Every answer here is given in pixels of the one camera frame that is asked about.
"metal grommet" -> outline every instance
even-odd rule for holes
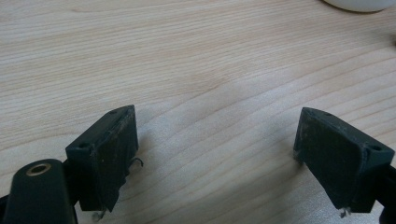
[[[49,169],[49,163],[39,163],[35,166],[30,167],[30,169],[26,171],[26,174],[29,176],[42,175],[46,173]]]

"black component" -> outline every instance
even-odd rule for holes
[[[341,119],[303,108],[294,155],[308,166],[336,208],[369,213],[375,200],[395,208],[396,177],[390,166],[394,151]]]
[[[66,148],[83,211],[113,210],[138,149],[134,106],[106,113]]]
[[[131,164],[141,161],[137,149],[134,106],[106,113],[66,148],[64,163],[36,161],[14,175],[10,194],[0,198],[0,220],[78,223],[78,201],[83,211],[102,211],[100,219],[114,208]]]
[[[21,168],[8,197],[5,224],[77,223],[60,161],[35,161]]]
[[[382,211],[381,216],[379,217],[379,223],[381,224],[395,224],[396,223],[396,210],[389,209],[387,207]]]

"wooden table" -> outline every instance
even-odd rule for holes
[[[395,35],[396,7],[2,1],[0,195],[23,165],[65,160],[104,113],[135,105],[145,167],[101,223],[376,223],[379,204],[341,219],[292,146],[311,106],[396,148]]]

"white cup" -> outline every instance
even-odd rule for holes
[[[324,0],[335,7],[358,12],[374,12],[396,3],[396,0]]]

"metal terminal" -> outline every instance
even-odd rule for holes
[[[142,160],[140,160],[140,158],[135,157],[135,158],[131,159],[131,165],[134,164],[135,161],[140,161],[140,165],[141,165],[142,167],[143,167],[143,165],[145,164],[145,163],[143,163]]]
[[[49,169],[50,169],[49,163],[39,163],[37,165],[32,166],[28,171],[26,171],[26,174],[29,176],[42,175],[46,173]]]
[[[106,210],[102,211],[100,214],[99,213],[93,213],[92,214],[92,221],[98,222],[100,219],[102,219],[105,216]]]
[[[347,208],[343,208],[340,214],[340,218],[344,218],[347,216],[350,216],[351,212],[350,212],[350,207]]]

